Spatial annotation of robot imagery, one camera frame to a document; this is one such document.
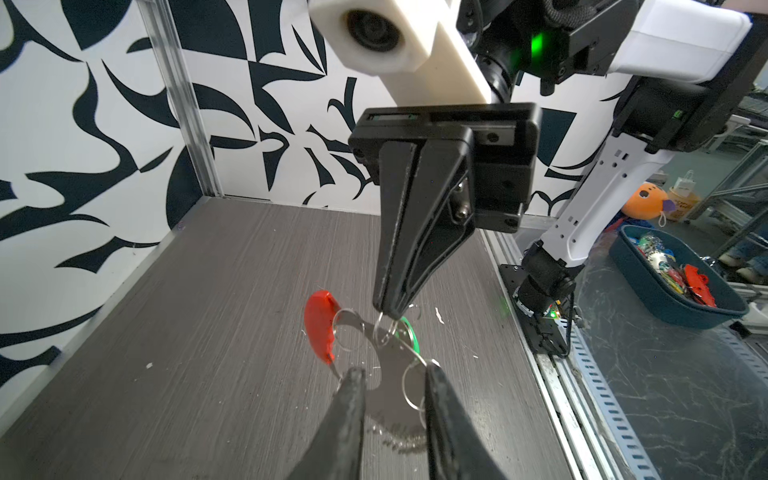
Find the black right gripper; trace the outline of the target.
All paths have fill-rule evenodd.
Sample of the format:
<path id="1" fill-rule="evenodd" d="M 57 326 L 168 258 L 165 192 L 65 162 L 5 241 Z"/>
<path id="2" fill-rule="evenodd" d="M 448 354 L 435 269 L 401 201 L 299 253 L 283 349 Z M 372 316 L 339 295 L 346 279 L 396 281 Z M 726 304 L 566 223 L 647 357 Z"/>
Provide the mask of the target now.
<path id="1" fill-rule="evenodd" d="M 518 230 L 530 202 L 541 127 L 535 103 L 364 111 L 348 145 L 380 184 L 376 310 L 401 318 L 472 233 L 474 200 L 479 228 Z"/>

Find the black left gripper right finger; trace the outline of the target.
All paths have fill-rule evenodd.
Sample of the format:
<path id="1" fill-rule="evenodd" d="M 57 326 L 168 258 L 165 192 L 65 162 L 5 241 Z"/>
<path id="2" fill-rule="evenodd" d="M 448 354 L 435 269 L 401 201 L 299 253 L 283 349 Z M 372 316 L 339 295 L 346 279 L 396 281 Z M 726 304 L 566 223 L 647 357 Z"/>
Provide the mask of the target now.
<path id="1" fill-rule="evenodd" d="M 430 479 L 506 479 L 438 365 L 427 367 L 424 399 Z"/>

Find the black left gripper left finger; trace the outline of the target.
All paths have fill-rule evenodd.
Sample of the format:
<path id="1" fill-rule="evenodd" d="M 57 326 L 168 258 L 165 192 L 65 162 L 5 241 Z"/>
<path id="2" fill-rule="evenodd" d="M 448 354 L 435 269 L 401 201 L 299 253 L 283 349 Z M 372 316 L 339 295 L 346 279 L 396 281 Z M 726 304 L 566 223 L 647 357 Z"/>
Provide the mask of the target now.
<path id="1" fill-rule="evenodd" d="M 365 370 L 350 368 L 308 449 L 287 479 L 359 479 L 364 446 Z"/>

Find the green tagged key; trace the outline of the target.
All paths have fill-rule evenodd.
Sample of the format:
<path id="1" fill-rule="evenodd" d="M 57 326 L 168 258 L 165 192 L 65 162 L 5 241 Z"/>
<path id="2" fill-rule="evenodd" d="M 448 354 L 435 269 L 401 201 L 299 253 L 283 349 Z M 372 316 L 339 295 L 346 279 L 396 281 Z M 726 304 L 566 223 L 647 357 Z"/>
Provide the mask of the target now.
<path id="1" fill-rule="evenodd" d="M 411 348 L 416 354 L 420 353 L 420 344 L 418 341 L 418 338 L 416 336 L 415 330 L 413 326 L 411 325 L 410 321 L 406 317 L 402 317 L 400 319 L 401 324 L 405 328 L 405 332 L 407 333 L 407 336 L 409 338 L 409 342 L 411 344 Z"/>

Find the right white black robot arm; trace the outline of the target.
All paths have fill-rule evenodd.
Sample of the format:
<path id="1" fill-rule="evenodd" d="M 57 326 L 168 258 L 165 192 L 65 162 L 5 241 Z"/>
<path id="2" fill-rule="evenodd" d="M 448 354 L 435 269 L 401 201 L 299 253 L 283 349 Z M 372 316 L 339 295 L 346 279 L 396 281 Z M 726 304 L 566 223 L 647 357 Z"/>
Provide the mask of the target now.
<path id="1" fill-rule="evenodd" d="M 513 290 L 533 348 L 565 357 L 569 334 L 542 322 L 572 303 L 603 229 L 677 152 L 715 135 L 767 58 L 767 5 L 730 1 L 477 1 L 462 11 L 491 90 L 479 105 L 366 110 L 349 144 L 381 189 L 373 305 L 397 319 L 478 228 L 513 232 L 528 204 L 540 109 L 511 99 L 522 74 L 549 95 L 574 74 L 627 73 L 605 139 L 555 224 L 522 261 Z"/>

